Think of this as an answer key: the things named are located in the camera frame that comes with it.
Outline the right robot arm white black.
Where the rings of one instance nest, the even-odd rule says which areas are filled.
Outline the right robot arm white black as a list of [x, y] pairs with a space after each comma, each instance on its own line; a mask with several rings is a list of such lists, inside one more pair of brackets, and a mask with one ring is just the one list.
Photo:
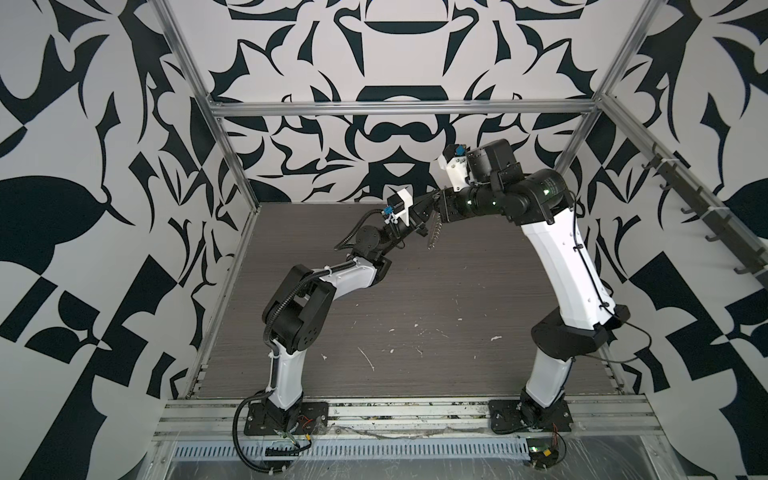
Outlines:
[[565, 384], [574, 360], [597, 352], [629, 318], [602, 285], [577, 225], [574, 194], [554, 169], [526, 173], [511, 144], [477, 149], [447, 145], [437, 159], [450, 185], [437, 208], [444, 223], [501, 215], [522, 229], [538, 255], [558, 306], [531, 330], [531, 374], [500, 434], [556, 427], [565, 413]]

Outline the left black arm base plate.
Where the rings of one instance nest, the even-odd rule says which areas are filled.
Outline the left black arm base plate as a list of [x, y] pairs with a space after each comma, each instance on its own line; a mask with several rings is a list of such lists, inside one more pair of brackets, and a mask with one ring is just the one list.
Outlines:
[[299, 399], [293, 406], [284, 410], [271, 401], [264, 400], [248, 407], [244, 434], [249, 437], [267, 436], [277, 432], [311, 434], [316, 428], [327, 426], [328, 416], [327, 402], [305, 402]]

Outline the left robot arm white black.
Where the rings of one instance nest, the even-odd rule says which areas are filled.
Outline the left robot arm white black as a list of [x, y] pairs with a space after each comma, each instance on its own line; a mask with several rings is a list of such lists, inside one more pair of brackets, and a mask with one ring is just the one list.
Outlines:
[[298, 264], [286, 275], [262, 315], [271, 366], [260, 404], [280, 429], [298, 423], [306, 351], [319, 337], [332, 303], [380, 283], [391, 266], [387, 254], [402, 248], [412, 233], [428, 234], [427, 222], [439, 196], [438, 191], [417, 197], [406, 189], [398, 191], [383, 208], [364, 213], [334, 246], [348, 252], [342, 263], [319, 269]]

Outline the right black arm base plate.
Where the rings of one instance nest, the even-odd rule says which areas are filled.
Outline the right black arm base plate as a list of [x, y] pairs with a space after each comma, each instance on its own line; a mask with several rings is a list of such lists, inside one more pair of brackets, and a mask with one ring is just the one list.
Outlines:
[[522, 432], [570, 432], [572, 415], [564, 398], [549, 407], [535, 401], [491, 400], [488, 402], [490, 428], [499, 435]]

